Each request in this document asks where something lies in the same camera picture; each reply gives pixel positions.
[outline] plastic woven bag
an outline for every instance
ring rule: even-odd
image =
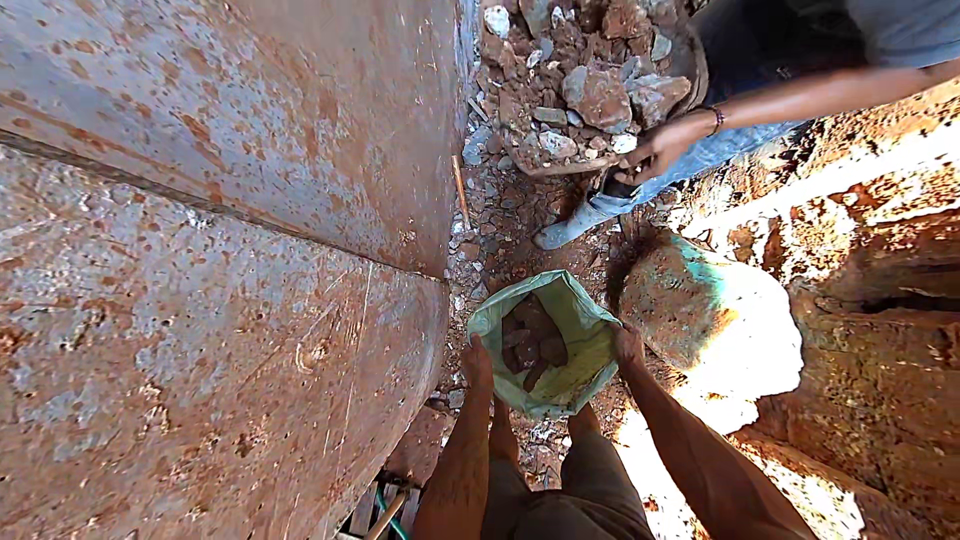
[[[548,367],[528,394],[527,372],[514,375],[503,363],[501,320],[533,291],[564,337],[568,362]],[[487,299],[467,322],[468,335],[480,334],[493,362],[493,388],[511,408],[534,417],[576,414],[616,372],[613,332],[607,322],[620,324],[594,303],[566,270],[551,270],[515,283]]]

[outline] wooden handle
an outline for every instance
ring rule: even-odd
[[[464,179],[460,176],[460,157],[453,158],[453,179],[457,182],[457,195],[460,196],[460,211],[464,214],[464,230],[470,230],[470,212],[467,209],[467,196],[464,195]]]
[[[390,503],[390,506],[387,506],[387,510],[383,512],[383,515],[380,516],[380,519],[376,520],[376,523],[373,524],[373,527],[371,527],[370,532],[367,533],[367,536],[364,536],[364,540],[376,540],[376,538],[380,536],[380,533],[383,532],[383,530],[390,524],[390,520],[394,519],[396,512],[400,510],[400,507],[406,500],[406,491],[397,493],[396,497],[394,497],[394,501]]]

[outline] boulder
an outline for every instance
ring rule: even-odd
[[[730,398],[788,392],[804,366],[786,291],[759,268],[667,230],[624,283],[621,319],[690,384]]]

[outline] reddish rock surface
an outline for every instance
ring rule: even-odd
[[[564,79],[564,99],[585,122],[610,134],[627,129],[633,118],[617,70],[576,67]]]
[[[647,12],[637,0],[611,0],[603,18],[603,34],[609,39],[638,37],[652,31]]]

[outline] white stone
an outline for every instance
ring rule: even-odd
[[[533,69],[533,67],[540,62],[541,58],[543,58],[543,51],[540,49],[530,53],[530,56],[527,57],[527,69]]]
[[[621,134],[613,136],[613,151],[626,154],[636,149],[636,135]]]
[[[553,12],[550,13],[550,26],[555,29],[566,22],[566,15],[564,10],[560,6],[554,6]]]
[[[577,155],[577,143],[568,136],[543,132],[540,134],[540,147],[546,150],[551,157],[557,159],[572,158]]]
[[[487,30],[500,39],[506,39],[510,33],[510,13],[503,6],[493,6],[486,8],[483,12],[483,20],[487,23]]]

